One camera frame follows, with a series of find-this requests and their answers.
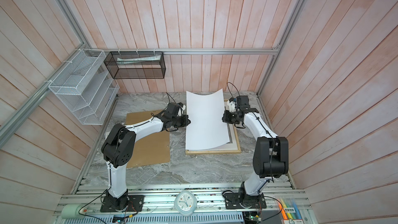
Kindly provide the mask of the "autumn forest photo print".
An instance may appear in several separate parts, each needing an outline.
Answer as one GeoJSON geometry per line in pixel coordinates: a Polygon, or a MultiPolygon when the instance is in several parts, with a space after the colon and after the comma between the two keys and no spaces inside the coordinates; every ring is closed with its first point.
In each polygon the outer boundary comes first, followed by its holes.
{"type": "Polygon", "coordinates": [[[186,92],[186,150],[208,150],[230,141],[228,124],[222,121],[225,111],[223,90],[209,95],[186,92]]]}

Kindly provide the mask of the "brown frame backing board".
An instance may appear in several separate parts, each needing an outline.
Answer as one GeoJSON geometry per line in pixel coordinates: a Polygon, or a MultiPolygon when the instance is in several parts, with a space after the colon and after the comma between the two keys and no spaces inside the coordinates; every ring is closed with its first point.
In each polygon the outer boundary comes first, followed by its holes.
{"type": "MultiPolygon", "coordinates": [[[[128,113],[125,124],[136,124],[148,120],[151,113],[158,114],[161,110],[128,113]]],[[[162,131],[149,135],[135,143],[132,158],[126,168],[137,168],[170,162],[170,133],[162,131]]]]}

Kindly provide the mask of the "light wooden picture frame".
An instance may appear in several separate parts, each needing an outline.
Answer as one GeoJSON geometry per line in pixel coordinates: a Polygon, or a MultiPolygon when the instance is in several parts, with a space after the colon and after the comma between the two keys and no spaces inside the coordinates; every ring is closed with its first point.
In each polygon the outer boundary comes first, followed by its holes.
{"type": "Polygon", "coordinates": [[[240,153],[234,125],[223,122],[225,101],[221,91],[210,95],[187,92],[185,150],[188,155],[240,153]]]}

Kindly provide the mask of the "white photo mat board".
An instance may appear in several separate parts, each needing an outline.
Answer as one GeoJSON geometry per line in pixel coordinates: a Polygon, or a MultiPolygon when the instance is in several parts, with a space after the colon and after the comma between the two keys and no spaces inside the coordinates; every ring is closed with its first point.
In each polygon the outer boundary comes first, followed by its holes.
{"type": "Polygon", "coordinates": [[[203,154],[226,154],[226,153],[241,153],[239,139],[236,127],[233,124],[228,124],[230,142],[222,146],[200,151],[203,154]]]}

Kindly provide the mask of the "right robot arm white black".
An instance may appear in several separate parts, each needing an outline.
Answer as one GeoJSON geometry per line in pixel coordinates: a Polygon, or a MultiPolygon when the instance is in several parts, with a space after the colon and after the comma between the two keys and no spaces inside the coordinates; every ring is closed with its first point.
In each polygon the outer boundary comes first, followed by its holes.
{"type": "Polygon", "coordinates": [[[266,125],[259,111],[249,105],[246,95],[228,100],[222,121],[238,124],[243,129],[248,128],[256,140],[252,160],[254,172],[241,184],[237,199],[244,208],[261,206],[264,199],[261,189],[289,171],[288,140],[278,136],[266,125]]]}

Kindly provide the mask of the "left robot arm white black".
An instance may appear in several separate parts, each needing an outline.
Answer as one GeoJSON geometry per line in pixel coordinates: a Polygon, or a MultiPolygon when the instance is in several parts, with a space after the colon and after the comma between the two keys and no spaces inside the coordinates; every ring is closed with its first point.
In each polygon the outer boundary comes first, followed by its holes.
{"type": "Polygon", "coordinates": [[[126,165],[131,160],[135,143],[149,135],[162,131],[176,131],[191,121],[184,113],[183,103],[168,103],[167,107],[148,120],[132,125],[116,124],[108,134],[101,152],[108,169],[108,189],[105,202],[117,212],[128,208],[126,165]]]}

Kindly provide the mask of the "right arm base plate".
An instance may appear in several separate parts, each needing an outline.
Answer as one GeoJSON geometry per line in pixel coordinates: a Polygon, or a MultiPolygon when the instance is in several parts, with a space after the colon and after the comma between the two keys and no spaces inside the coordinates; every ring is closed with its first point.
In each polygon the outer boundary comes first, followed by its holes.
{"type": "Polygon", "coordinates": [[[232,191],[224,191],[222,196],[224,197],[226,209],[267,208],[263,194],[258,196],[249,196],[246,194],[234,193],[232,191]]]}

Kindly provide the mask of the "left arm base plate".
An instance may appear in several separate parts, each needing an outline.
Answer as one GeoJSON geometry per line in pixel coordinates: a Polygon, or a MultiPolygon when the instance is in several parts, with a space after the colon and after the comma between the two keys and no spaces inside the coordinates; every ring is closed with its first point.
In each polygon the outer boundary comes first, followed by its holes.
{"type": "Polygon", "coordinates": [[[102,201],[100,212],[140,212],[143,209],[143,204],[143,195],[123,195],[119,199],[108,195],[102,201]]]}

